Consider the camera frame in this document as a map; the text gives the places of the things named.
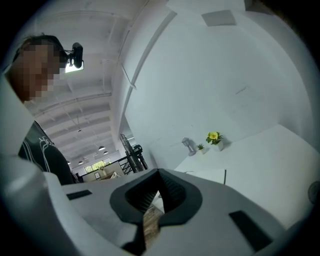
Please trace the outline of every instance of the picture frame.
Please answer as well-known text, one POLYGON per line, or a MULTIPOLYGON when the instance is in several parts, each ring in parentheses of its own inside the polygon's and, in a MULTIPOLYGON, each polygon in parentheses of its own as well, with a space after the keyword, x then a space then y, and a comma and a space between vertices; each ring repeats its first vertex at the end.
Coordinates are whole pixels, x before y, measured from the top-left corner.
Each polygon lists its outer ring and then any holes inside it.
POLYGON ((100 178, 100 173, 99 173, 99 172, 96 172, 96 173, 94 174, 94 176, 95 176, 95 179, 97 180, 97 179, 100 178))

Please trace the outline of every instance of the potted plant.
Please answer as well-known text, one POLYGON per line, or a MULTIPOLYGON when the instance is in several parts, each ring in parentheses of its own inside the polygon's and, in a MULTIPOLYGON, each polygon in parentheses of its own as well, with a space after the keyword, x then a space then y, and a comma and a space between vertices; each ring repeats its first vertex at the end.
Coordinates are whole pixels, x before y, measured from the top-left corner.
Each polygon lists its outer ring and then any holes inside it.
POLYGON ((220 135, 220 132, 213 131, 208 133, 208 136, 205 141, 211 143, 215 151, 221 151, 224 148, 222 138, 223 136, 220 135))
POLYGON ((204 147, 204 145, 203 145, 203 144, 199 144, 199 145, 197 145, 196 147, 198 148, 198 150, 200 150, 200 151, 201 151, 201 153, 202 153, 202 154, 204 154, 204 153, 205 153, 205 147, 204 147))

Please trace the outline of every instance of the ceiling light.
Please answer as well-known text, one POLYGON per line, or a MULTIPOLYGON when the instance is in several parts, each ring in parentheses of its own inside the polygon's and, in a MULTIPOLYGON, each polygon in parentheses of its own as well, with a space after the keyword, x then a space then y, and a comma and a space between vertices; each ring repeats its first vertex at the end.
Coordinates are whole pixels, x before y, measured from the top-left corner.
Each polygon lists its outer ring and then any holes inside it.
POLYGON ((83 70, 84 67, 85 67, 84 61, 82 61, 82 65, 81 65, 80 68, 76 68, 75 65, 70 66, 70 63, 68 62, 68 63, 66 64, 66 66, 65 66, 65 72, 66 72, 66 73, 69 73, 69 72, 72 72, 72 71, 83 70))

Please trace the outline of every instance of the white table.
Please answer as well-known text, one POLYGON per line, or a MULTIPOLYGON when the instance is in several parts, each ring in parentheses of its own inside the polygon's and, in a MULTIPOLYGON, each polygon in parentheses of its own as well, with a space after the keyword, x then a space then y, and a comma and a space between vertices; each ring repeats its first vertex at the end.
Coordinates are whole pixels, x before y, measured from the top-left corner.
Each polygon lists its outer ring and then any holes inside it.
POLYGON ((200 172, 196 176, 220 183, 226 170, 227 186, 267 210, 287 229, 312 209, 308 188, 319 180, 319 166, 320 155, 313 147, 276 125, 221 152, 198 151, 175 170, 200 172))

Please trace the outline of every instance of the person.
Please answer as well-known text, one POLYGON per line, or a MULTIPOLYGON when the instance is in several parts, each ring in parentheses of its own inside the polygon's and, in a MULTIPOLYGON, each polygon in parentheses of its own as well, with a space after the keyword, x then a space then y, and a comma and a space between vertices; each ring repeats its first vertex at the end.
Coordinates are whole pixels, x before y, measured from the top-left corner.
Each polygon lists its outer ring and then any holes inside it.
MULTIPOLYGON (((53 82, 54 75, 59 74, 60 70, 66 67, 67 62, 68 55, 55 36, 44 34, 30 36, 17 49, 12 64, 5 71, 5 79, 1 79, 1 83, 8 83, 21 103, 24 103, 41 97, 42 92, 47 91, 48 86, 53 82)), ((12 100, 7 98, 3 100, 12 105, 14 97, 12 96, 12 100)), ((21 119, 26 118, 28 114, 21 114, 24 110, 18 105, 16 103, 10 111, 19 112, 17 115, 21 119)), ((67 160, 34 119, 20 145, 18 155, 36 164, 41 171, 55 174, 61 185, 74 183, 67 160)))

